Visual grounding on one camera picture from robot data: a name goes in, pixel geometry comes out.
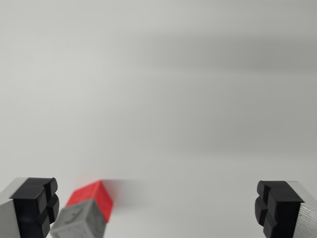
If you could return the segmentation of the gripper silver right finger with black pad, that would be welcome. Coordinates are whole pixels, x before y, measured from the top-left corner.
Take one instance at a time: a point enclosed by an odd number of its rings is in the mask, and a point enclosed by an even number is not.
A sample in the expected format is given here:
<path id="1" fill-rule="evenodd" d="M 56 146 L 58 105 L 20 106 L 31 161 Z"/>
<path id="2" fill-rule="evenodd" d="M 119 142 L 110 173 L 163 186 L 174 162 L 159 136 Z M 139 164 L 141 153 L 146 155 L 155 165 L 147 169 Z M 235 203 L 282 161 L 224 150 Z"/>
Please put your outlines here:
<path id="1" fill-rule="evenodd" d="M 257 185 L 255 217 L 267 238 L 315 238 L 317 200 L 298 181 Z"/>

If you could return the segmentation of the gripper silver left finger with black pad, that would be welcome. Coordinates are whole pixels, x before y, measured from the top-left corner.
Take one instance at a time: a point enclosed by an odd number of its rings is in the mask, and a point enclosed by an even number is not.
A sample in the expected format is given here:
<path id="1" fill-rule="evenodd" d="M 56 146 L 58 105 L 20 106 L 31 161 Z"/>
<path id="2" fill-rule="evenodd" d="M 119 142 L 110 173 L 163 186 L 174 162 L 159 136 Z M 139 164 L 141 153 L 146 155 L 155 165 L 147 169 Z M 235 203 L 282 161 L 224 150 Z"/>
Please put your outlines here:
<path id="1" fill-rule="evenodd" d="M 15 178 L 0 192 L 0 236 L 45 238 L 57 219 L 55 178 Z"/>

